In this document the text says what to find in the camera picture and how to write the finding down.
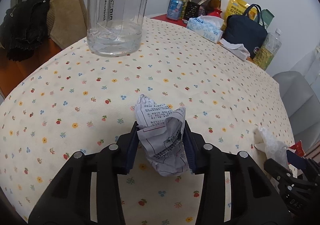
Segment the white tissue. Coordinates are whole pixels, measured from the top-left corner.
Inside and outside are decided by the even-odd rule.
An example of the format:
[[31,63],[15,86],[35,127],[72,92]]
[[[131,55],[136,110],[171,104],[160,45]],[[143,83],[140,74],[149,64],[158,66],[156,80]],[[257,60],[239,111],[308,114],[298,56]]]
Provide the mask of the white tissue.
[[277,140],[267,128],[258,128],[258,143],[255,143],[254,147],[263,152],[267,159],[275,160],[284,168],[289,167],[287,161],[288,146],[284,142]]

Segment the printed paper ball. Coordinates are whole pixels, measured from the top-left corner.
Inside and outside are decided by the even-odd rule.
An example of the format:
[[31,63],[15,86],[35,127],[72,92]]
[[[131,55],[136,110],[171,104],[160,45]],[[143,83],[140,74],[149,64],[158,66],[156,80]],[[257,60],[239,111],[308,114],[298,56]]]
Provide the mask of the printed paper ball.
[[135,106],[137,135],[152,167],[161,176],[179,176],[188,170],[182,137],[185,108],[172,110],[141,94]]

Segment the red torn packet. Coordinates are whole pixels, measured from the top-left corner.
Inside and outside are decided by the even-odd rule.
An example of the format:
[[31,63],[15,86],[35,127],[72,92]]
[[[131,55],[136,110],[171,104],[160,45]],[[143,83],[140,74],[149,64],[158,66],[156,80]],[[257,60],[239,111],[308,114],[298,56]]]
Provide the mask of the red torn packet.
[[303,150],[303,145],[302,145],[302,141],[301,140],[296,142],[294,145],[290,146],[288,148],[288,150],[290,150],[291,152],[295,153],[299,157],[304,157],[305,156],[305,152]]

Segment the grey padded chair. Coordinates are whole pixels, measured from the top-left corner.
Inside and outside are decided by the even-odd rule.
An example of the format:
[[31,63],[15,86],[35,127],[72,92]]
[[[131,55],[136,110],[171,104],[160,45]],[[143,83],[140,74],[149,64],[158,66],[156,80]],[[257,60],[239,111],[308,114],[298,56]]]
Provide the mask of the grey padded chair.
[[301,141],[303,150],[308,152],[319,142],[319,100],[299,72],[281,72],[273,79],[279,84],[295,142]]

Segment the floral cream tablecloth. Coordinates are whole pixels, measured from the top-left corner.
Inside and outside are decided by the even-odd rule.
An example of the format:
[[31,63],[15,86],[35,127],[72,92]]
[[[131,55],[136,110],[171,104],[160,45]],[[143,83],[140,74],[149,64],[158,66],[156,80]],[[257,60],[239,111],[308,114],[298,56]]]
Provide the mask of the floral cream tablecloth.
[[74,152],[96,153],[159,106],[191,131],[262,165],[259,127],[294,143],[278,83],[184,27],[145,19],[138,51],[103,57],[81,39],[20,81],[1,104],[1,189],[24,222]]

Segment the clear bottle with yellow liquid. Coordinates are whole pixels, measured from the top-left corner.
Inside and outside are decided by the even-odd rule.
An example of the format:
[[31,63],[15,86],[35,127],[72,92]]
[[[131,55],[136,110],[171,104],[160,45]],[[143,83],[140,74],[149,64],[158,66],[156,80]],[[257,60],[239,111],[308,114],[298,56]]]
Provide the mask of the clear bottle with yellow liquid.
[[254,62],[261,69],[266,70],[270,65],[273,57],[276,55],[281,47],[280,36],[282,31],[276,29],[274,33],[268,33],[266,39],[264,40],[260,50],[254,57]]

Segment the white cloth on table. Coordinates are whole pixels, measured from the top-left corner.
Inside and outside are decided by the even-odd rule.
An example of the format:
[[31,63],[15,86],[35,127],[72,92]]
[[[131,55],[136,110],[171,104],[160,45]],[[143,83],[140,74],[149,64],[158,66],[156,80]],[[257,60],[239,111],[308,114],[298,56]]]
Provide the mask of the white cloth on table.
[[220,40],[220,43],[225,49],[243,61],[246,61],[250,57],[250,53],[244,47],[244,44],[231,44],[223,38]]

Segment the navy lunch bag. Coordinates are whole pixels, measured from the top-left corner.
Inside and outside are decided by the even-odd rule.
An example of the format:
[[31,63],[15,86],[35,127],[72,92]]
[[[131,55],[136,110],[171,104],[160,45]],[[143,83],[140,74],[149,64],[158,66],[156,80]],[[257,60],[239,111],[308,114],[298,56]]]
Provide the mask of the navy lunch bag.
[[[257,9],[257,22],[249,17],[249,12],[254,7]],[[260,25],[261,19],[261,7],[258,4],[250,5],[242,15],[228,16],[223,39],[231,44],[243,44],[253,59],[267,36],[264,22]]]

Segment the green box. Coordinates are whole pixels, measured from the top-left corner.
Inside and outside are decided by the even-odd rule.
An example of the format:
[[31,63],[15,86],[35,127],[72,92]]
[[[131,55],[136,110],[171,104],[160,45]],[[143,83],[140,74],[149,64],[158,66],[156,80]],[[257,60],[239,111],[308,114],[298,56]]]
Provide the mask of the green box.
[[260,23],[264,24],[265,29],[267,29],[273,18],[274,15],[268,9],[263,9],[260,14]]

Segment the yellow snack bag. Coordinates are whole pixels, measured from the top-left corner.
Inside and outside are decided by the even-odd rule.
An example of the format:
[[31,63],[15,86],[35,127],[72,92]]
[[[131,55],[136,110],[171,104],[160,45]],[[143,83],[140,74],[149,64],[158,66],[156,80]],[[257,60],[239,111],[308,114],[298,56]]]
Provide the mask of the yellow snack bag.
[[229,16],[235,14],[242,15],[249,6],[250,4],[244,0],[221,0],[222,19],[224,20],[221,30],[225,30],[226,21]]

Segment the red white bottle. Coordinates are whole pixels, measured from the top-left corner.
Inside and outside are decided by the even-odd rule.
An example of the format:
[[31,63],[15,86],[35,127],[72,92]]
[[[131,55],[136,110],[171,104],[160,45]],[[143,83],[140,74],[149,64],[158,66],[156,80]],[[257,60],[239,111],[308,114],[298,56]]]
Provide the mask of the red white bottle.
[[220,9],[214,9],[213,12],[208,13],[208,16],[221,18],[222,11]]

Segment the black jacket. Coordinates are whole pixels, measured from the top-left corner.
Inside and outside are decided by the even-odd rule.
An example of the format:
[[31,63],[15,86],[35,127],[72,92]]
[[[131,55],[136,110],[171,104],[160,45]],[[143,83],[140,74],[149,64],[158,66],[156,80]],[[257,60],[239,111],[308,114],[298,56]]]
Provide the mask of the black jacket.
[[1,24],[1,45],[7,59],[21,62],[49,37],[47,14],[50,0],[26,0],[6,11]]

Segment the black pen holder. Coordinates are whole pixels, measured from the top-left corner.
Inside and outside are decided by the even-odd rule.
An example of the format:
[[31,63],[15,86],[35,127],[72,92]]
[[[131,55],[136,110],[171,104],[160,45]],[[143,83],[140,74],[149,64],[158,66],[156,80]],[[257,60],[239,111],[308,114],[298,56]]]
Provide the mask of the black pen holder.
[[197,18],[199,14],[200,5],[198,3],[189,1],[185,8],[183,19],[189,20],[190,18]]

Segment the blue soda can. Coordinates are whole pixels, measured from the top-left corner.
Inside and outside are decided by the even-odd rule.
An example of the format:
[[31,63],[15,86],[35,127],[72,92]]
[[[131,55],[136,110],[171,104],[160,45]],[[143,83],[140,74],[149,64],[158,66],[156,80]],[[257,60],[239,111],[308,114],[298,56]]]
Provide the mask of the blue soda can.
[[167,18],[171,20],[179,20],[182,8],[183,8],[183,1],[170,0],[168,10],[167,10]]

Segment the tan corduroy jacket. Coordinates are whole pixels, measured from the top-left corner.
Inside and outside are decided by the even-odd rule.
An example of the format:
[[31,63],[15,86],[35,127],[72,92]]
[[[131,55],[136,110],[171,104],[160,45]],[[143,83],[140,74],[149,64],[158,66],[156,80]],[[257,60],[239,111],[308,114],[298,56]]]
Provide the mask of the tan corduroy jacket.
[[87,35],[87,10],[84,0],[50,0],[47,13],[48,35],[65,49]]

